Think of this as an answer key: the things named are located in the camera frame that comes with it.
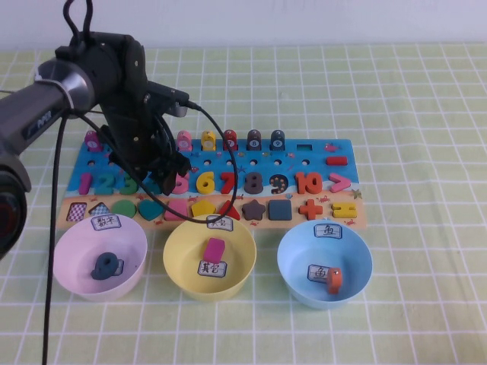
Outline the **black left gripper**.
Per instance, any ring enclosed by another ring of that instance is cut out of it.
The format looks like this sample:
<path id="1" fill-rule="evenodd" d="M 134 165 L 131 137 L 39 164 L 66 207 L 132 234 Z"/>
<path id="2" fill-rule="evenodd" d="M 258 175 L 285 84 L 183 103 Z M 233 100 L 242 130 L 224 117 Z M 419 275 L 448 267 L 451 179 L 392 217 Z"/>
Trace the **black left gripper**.
<path id="1" fill-rule="evenodd" d="M 110 160 L 138 179 L 150 177 L 161 193 L 169 195 L 176 186 L 177 174 L 191 170 L 189 159 L 182 155 L 164 118 L 155 112 L 132 114 L 103 111 L 107 125 L 101 131 L 116 147 Z"/>

